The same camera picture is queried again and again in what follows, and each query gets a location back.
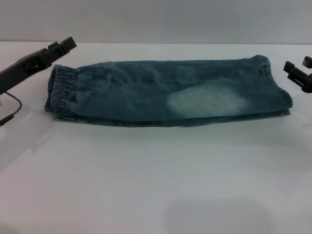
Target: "blue denim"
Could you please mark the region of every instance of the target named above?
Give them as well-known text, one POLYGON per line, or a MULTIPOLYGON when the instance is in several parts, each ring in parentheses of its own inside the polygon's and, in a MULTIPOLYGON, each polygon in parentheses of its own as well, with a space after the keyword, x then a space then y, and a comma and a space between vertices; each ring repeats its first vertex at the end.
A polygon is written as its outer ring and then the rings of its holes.
POLYGON ((48 95, 45 110, 57 119, 107 126, 197 126, 284 116, 292 107, 260 55, 56 65, 48 95))

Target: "gray wall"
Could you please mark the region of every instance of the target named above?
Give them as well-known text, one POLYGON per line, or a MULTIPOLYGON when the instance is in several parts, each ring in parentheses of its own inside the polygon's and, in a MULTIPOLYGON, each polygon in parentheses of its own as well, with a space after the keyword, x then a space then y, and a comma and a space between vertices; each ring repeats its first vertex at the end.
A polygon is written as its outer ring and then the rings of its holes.
POLYGON ((0 40, 312 43, 312 0, 1 0, 0 40))

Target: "folded jeans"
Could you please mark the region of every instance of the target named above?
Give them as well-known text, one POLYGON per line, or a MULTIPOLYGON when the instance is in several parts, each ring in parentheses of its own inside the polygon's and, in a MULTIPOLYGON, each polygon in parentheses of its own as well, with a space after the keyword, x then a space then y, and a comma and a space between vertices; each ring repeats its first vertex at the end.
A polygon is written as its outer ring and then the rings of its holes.
POLYGON ((265 56, 235 60, 55 65, 47 112, 58 120, 107 126, 198 126, 289 115, 265 56))

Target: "black clamp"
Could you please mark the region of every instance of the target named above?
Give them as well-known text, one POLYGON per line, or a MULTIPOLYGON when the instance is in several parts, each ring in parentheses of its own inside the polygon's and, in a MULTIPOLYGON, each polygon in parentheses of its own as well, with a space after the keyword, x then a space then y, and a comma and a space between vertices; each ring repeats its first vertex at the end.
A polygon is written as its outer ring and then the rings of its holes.
POLYGON ((33 74, 47 69, 52 62, 68 54, 76 47, 70 37, 61 43, 54 42, 48 48, 27 55, 0 72, 0 95, 21 83, 33 74))
MULTIPOLYGON (((312 68, 312 58, 305 57, 302 65, 312 68)), ((285 63, 284 71, 288 73, 287 78, 299 85, 303 92, 312 93, 312 74, 305 74, 289 61, 285 63)))

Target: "black cable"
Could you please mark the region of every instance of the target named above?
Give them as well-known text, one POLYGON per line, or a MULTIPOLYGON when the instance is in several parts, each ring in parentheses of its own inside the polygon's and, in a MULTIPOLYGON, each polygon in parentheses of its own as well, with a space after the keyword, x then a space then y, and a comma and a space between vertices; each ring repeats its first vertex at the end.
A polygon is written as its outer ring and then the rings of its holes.
POLYGON ((11 119, 14 118, 14 115, 20 111, 21 107, 23 106, 22 102, 16 97, 16 96, 13 96, 12 94, 8 93, 8 92, 4 92, 5 94, 9 95, 10 97, 14 98, 16 101, 19 102, 19 107, 18 109, 13 112, 12 114, 8 115, 7 117, 3 118, 2 120, 0 120, 0 127, 3 126, 5 123, 7 123, 8 121, 10 121, 11 119))

